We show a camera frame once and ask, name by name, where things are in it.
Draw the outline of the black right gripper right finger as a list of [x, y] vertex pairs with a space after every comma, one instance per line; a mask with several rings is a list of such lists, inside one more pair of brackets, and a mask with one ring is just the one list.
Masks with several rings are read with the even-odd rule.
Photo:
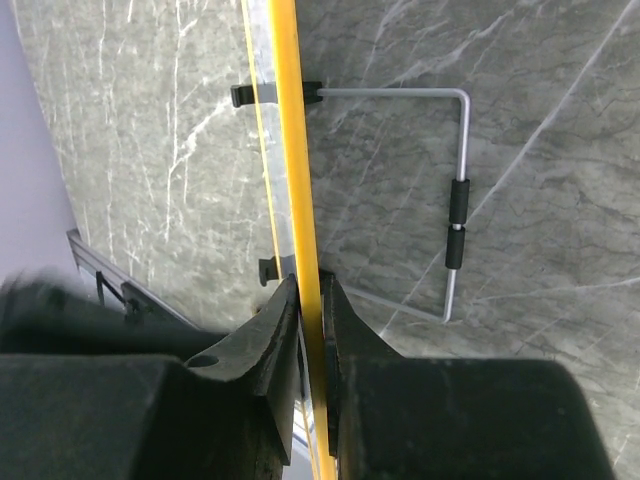
[[409, 358], [320, 276], [329, 450], [342, 479], [611, 479], [581, 388], [538, 359]]

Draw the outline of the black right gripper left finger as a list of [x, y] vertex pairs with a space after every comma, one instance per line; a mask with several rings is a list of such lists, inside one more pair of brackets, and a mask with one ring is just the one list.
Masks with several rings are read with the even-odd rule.
[[5, 479], [278, 479], [291, 457], [299, 298], [221, 335], [45, 281], [1, 289]]

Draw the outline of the yellow-framed whiteboard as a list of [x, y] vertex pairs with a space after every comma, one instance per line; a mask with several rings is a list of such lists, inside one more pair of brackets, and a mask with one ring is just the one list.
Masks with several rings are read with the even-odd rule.
[[301, 74], [295, 5], [242, 5], [251, 82], [232, 91], [256, 111], [278, 274], [296, 283], [302, 328], [301, 414], [318, 479], [469, 479], [464, 449], [408, 417], [423, 373], [450, 373], [388, 348], [320, 270], [305, 122], [307, 105], [338, 95]]

